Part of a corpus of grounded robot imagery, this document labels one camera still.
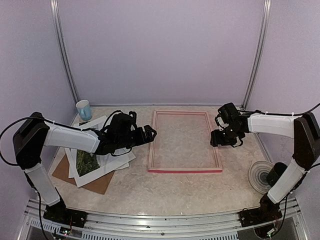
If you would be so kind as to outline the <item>landscape photo print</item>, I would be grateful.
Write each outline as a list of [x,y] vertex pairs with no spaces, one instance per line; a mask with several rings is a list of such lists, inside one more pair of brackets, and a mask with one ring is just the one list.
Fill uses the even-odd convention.
[[65,148],[65,153],[69,163],[68,178],[73,179],[78,188],[112,172],[108,169],[107,156],[101,161],[99,156],[82,150]]

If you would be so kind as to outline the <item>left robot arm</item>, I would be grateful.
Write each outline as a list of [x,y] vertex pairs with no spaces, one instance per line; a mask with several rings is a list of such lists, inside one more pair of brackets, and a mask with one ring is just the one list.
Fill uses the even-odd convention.
[[134,111],[114,111],[104,121],[102,128],[84,128],[64,125],[46,119],[40,112],[20,119],[22,125],[12,137],[16,164],[24,171],[30,184],[50,208],[50,214],[63,223],[70,211],[61,203],[61,197],[42,165],[43,150],[69,148],[98,156],[118,157],[117,150],[152,143],[157,131],[150,125],[137,125]]

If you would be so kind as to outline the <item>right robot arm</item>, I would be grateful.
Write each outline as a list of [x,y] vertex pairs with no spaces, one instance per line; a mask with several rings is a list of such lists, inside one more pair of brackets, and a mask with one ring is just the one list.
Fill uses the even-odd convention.
[[320,128],[315,116],[310,113],[300,115],[272,115],[267,113],[236,112],[228,115],[220,112],[215,121],[223,126],[211,132],[213,147],[236,147],[246,134],[267,134],[291,139],[293,153],[291,161],[279,180],[267,192],[267,198],[278,204],[315,167],[320,157]]

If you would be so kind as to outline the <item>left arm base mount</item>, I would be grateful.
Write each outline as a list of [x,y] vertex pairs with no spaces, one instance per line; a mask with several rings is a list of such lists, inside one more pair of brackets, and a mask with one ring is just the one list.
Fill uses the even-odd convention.
[[47,205],[43,214],[46,220],[78,228],[84,228],[87,216],[85,211],[67,208],[62,198],[56,204]]

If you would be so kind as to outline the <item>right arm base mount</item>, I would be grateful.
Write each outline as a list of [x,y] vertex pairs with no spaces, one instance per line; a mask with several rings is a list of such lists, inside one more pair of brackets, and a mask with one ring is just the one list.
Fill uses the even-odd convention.
[[267,223],[283,216],[280,210],[280,203],[273,203],[267,194],[262,196],[259,203],[259,207],[244,208],[238,213],[242,227]]

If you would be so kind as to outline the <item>white mat board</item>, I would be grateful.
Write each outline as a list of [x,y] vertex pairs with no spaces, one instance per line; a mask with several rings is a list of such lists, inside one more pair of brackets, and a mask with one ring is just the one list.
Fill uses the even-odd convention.
[[129,167],[129,162],[136,158],[136,156],[126,148],[117,149],[114,154],[115,156],[111,154],[97,156],[99,156],[98,159],[100,161],[103,161],[103,157],[106,156],[107,167],[112,171]]

